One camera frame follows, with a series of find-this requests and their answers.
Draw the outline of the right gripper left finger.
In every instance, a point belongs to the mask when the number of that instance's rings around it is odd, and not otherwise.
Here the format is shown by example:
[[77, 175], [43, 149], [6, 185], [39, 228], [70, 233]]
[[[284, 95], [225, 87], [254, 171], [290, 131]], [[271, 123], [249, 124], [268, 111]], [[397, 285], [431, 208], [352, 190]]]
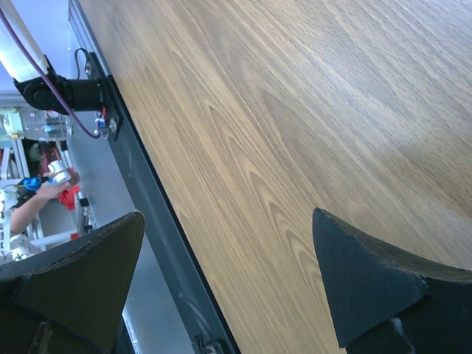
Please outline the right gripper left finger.
[[1, 266], [2, 353], [110, 353], [145, 233], [130, 212]]

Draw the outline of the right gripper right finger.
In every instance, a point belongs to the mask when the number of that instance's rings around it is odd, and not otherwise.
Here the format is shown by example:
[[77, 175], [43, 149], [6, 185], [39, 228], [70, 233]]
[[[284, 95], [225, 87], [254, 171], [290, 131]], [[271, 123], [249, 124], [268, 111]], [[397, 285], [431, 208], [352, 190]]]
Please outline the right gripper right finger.
[[313, 243], [347, 353], [470, 353], [471, 272], [405, 251], [328, 211]]

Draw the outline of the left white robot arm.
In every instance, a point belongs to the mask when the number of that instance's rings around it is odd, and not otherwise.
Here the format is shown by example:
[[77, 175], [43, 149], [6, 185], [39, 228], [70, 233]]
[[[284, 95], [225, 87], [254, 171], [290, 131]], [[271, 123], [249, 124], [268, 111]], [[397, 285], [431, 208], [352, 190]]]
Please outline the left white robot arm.
[[11, 1], [1, 2], [1, 64], [33, 108], [72, 115], [100, 111], [104, 106], [101, 81], [60, 76]]

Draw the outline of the background person hand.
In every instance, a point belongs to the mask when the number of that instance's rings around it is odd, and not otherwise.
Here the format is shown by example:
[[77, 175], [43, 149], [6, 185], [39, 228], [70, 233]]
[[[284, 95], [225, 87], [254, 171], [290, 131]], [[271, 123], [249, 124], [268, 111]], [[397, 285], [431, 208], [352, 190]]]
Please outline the background person hand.
[[41, 199], [42, 201], [49, 201], [51, 199], [57, 198], [62, 194], [63, 191], [68, 190], [71, 184], [65, 182], [62, 184], [42, 184], [41, 187], [36, 191], [36, 198]]

